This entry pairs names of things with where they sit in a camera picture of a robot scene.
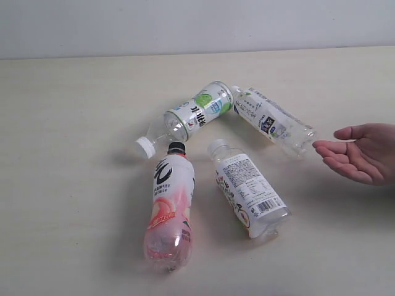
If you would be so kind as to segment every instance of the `white label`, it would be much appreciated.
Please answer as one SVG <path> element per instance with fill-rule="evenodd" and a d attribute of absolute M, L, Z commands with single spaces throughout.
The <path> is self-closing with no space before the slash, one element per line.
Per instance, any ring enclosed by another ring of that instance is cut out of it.
<path fill-rule="evenodd" d="M 189 227 L 189 211 L 194 189 L 192 164 L 183 156 L 170 154 L 155 169 L 153 208 L 148 229 L 179 217 Z"/>
<path fill-rule="evenodd" d="M 272 142 L 290 137 L 289 131 L 293 124 L 308 129 L 313 128 L 305 125 L 254 88 L 249 88 L 240 95 L 235 102 L 235 111 Z"/>
<path fill-rule="evenodd" d="M 173 109 L 168 110 L 180 119 L 190 138 L 206 123 L 231 109 L 233 96 L 225 87 L 211 83 L 196 96 Z"/>
<path fill-rule="evenodd" d="M 217 183 L 248 230 L 259 218 L 286 207 L 246 154 L 222 160 L 217 165 Z"/>

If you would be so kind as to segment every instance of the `clear plastic bottle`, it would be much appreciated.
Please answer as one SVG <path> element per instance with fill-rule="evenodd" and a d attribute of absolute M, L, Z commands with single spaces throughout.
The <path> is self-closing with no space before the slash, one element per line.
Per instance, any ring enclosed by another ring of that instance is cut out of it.
<path fill-rule="evenodd" d="M 304 124 L 254 88 L 243 91 L 232 86 L 231 90 L 235 97 L 235 112 L 255 129 L 288 155 L 300 157 L 307 152 L 308 143 L 317 136 L 312 126 Z"/>
<path fill-rule="evenodd" d="M 147 135 L 136 141 L 137 149 L 143 157 L 151 158 L 158 148 L 165 148 L 173 141 L 186 142 L 232 106 L 230 88 L 220 81 L 211 82 L 188 102 L 156 118 L 149 126 Z"/>
<path fill-rule="evenodd" d="M 212 142 L 208 152 L 215 163 L 217 184 L 250 238 L 276 236 L 291 212 L 251 159 L 223 139 Z"/>
<path fill-rule="evenodd" d="M 192 252 L 193 166 L 186 159 L 184 144 L 171 143 L 167 153 L 155 169 L 152 216 L 143 246 L 146 259 L 161 271 L 184 266 Z"/>

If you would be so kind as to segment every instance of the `hand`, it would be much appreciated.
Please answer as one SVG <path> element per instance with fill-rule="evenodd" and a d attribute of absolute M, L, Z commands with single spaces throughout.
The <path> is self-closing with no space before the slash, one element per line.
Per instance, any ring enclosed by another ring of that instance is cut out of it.
<path fill-rule="evenodd" d="M 323 162 L 338 174 L 372 185 L 395 182 L 395 125 L 368 123 L 335 131 L 339 140 L 316 141 Z"/>

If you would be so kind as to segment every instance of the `table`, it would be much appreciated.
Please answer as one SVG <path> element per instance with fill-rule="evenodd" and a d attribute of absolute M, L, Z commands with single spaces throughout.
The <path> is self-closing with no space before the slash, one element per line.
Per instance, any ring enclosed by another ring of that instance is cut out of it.
<path fill-rule="evenodd" d="M 394 295 L 395 190 L 287 158 L 233 112 L 186 145 L 193 257 L 150 272 L 142 240 L 156 159 L 131 143 L 210 81 L 255 87 L 320 138 L 394 123 L 395 47 L 0 61 L 0 295 Z M 293 213 L 256 245 L 206 149 L 244 149 Z"/>

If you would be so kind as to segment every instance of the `barcode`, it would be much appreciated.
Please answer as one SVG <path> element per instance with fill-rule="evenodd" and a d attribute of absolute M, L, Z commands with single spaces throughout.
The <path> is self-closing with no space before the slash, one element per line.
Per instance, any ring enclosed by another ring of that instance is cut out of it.
<path fill-rule="evenodd" d="M 258 206 L 258 209 L 261 211 L 261 213 L 265 213 L 265 212 L 270 211 L 271 209 L 277 207 L 277 204 L 275 203 L 275 201 L 273 199 L 268 199 L 262 203 L 259 203 L 257 206 Z"/>

